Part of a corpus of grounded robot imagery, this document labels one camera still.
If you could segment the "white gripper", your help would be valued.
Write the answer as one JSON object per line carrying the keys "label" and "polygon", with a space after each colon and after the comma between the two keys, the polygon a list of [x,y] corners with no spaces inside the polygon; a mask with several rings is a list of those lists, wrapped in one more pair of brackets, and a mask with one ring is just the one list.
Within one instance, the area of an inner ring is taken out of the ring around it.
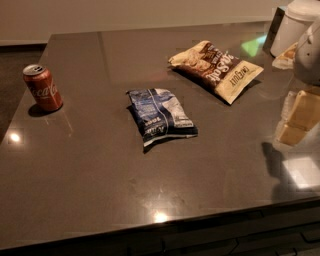
{"label": "white gripper", "polygon": [[[294,56],[295,77],[310,85],[320,85],[320,19],[316,19],[300,37]],[[277,135],[280,143],[298,144],[320,121],[320,96],[300,91],[288,118]]]}

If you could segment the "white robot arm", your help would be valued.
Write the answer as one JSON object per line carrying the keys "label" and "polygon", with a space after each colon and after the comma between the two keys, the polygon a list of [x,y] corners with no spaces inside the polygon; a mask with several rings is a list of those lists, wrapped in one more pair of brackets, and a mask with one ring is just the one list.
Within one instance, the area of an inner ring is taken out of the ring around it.
{"label": "white robot arm", "polygon": [[275,68],[292,69],[305,85],[288,92],[276,129],[279,143],[294,146],[320,121],[320,0],[293,0],[286,7],[270,53]]}

